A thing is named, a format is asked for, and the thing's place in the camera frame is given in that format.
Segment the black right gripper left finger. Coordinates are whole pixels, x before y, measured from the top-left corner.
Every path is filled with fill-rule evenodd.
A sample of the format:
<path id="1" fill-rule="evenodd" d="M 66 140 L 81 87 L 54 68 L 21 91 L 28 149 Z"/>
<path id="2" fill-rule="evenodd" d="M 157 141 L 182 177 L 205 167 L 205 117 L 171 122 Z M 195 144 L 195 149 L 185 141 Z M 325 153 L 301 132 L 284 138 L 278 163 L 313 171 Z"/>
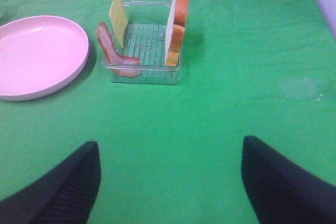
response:
<path id="1" fill-rule="evenodd" d="M 87 141 L 44 176 L 1 201 L 1 223 L 87 223 L 101 182 L 99 146 Z"/>

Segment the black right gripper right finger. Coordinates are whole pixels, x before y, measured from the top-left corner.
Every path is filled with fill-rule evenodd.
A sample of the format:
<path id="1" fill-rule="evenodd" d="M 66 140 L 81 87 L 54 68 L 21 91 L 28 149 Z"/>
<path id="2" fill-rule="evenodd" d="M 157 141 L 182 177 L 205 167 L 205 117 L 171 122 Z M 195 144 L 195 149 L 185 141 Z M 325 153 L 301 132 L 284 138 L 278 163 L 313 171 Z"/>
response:
<path id="1" fill-rule="evenodd" d="M 244 137 L 241 171 L 259 223 L 335 223 L 335 186 L 255 136 Z"/>

